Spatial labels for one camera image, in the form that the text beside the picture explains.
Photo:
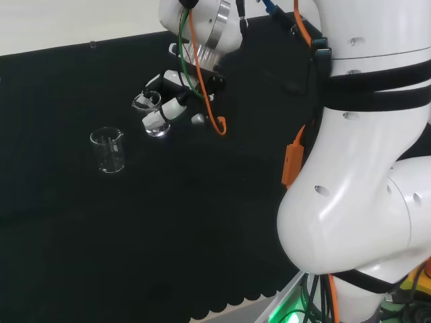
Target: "metal ring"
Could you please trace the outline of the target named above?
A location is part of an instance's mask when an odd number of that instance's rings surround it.
[[[221,0],[220,7],[218,8],[217,17],[215,19],[215,23],[213,26],[213,30],[211,31],[211,34],[209,34],[207,44],[205,45],[206,47],[216,49],[218,42],[222,37],[223,30],[228,22],[229,13],[230,13],[230,3],[224,0]]]

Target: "orange tag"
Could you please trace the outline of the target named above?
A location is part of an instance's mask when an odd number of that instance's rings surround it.
[[[295,143],[287,146],[281,183],[286,185],[288,189],[293,184],[301,171],[303,156],[303,146]]]

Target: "green cable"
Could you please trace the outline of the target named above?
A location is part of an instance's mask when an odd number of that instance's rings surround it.
[[[286,318],[288,318],[289,316],[291,316],[293,313],[303,313],[303,314],[305,314],[305,311],[303,311],[303,310],[293,310],[293,311],[290,311],[285,316],[283,316],[281,318],[281,320],[278,321],[278,323],[282,323]]]
[[[186,80],[187,80],[187,83],[189,84],[190,88],[193,90],[193,92],[195,92],[195,94],[197,96],[199,96],[201,99],[203,99],[202,94],[200,94],[191,83],[189,74],[187,73],[186,62],[184,60],[182,35],[183,35],[184,25],[186,24],[186,20],[187,20],[188,16],[189,16],[189,10],[185,9],[184,13],[183,13],[183,20],[181,20],[180,32],[178,33],[178,45],[180,47],[179,50],[180,50],[180,57],[181,57],[181,65],[183,66],[183,72],[184,72],[184,75],[186,75]]]

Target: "blue cable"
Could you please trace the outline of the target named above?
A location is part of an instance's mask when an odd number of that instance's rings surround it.
[[[275,5],[272,3],[271,0],[262,0],[262,2],[266,5],[267,7],[267,13],[269,13],[269,15],[273,15],[275,13]]]

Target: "white wall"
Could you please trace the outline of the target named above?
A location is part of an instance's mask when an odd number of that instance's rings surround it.
[[[284,11],[293,10],[293,0],[274,2]],[[312,0],[300,0],[300,10],[319,25]],[[246,0],[246,14],[248,17],[265,15],[265,6]],[[158,21],[158,0],[0,2],[0,56],[162,30]]]

